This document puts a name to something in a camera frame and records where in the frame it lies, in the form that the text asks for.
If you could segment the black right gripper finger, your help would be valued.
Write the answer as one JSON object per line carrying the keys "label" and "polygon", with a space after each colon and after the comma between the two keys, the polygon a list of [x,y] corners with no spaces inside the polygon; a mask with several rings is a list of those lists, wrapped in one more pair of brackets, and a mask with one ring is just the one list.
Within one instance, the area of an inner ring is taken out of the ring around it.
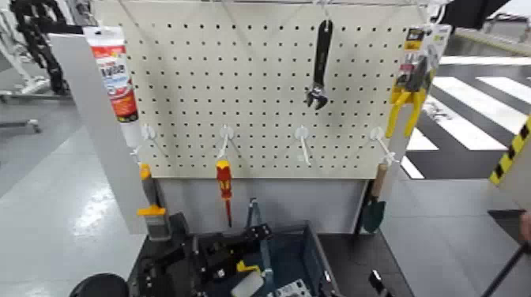
{"label": "black right gripper finger", "polygon": [[368,282],[376,291],[378,297],[394,297],[392,292],[383,283],[381,276],[376,270],[370,272]]}

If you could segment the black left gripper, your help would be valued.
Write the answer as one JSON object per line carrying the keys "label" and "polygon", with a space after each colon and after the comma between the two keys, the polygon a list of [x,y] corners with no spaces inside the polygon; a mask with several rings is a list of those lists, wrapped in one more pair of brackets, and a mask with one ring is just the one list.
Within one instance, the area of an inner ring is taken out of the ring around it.
{"label": "black left gripper", "polygon": [[251,242],[273,235],[268,224],[247,228],[244,235],[210,234],[194,237],[194,271],[200,285],[219,283],[237,273],[236,265]]}

